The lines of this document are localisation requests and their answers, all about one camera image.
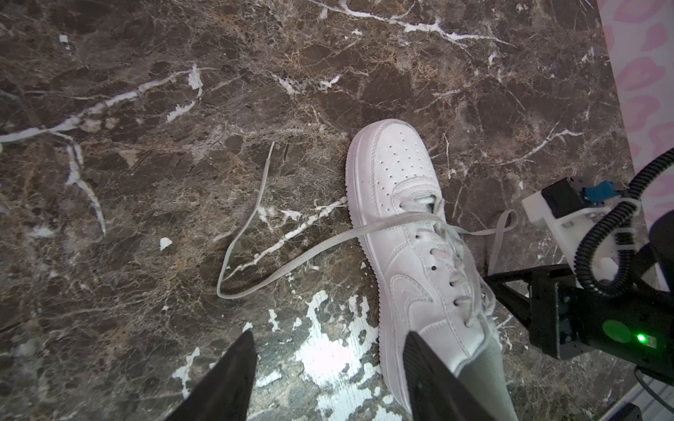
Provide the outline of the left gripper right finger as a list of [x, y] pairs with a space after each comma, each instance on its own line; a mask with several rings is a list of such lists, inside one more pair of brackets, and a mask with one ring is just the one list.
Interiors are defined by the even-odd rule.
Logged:
[[418, 333], [407, 334], [403, 362], [414, 420], [494, 420]]

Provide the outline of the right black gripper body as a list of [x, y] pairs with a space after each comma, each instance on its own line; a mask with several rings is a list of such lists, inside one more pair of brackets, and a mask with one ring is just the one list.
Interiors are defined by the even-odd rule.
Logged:
[[544, 354], [564, 361], [597, 350], [639, 368], [673, 367], [673, 301], [662, 294], [601, 298], [557, 265], [533, 272], [529, 299], [529, 338]]

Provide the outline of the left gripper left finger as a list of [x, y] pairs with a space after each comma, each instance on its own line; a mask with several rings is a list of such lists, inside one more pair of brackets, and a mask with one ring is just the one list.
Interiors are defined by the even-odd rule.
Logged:
[[257, 360], [254, 335], [245, 331], [165, 420], [246, 420]]

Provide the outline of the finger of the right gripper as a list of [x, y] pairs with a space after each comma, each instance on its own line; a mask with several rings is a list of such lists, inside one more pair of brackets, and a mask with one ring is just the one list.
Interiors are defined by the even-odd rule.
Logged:
[[530, 286], [533, 272], [531, 270], [516, 270], [511, 272], [488, 275], [484, 280], [493, 291], [495, 298], [517, 319], [525, 329], [531, 325], [530, 299], [524, 294], [508, 286], [511, 282], [525, 282]]

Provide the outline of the white sneaker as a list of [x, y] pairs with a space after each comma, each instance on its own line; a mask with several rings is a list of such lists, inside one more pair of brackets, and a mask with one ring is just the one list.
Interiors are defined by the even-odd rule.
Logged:
[[405, 338], [418, 333], [477, 401], [514, 420], [493, 320], [495, 298], [460, 232], [448, 224], [427, 148], [406, 122], [386, 119], [352, 140], [349, 216], [377, 279], [379, 360], [396, 401], [410, 407]]

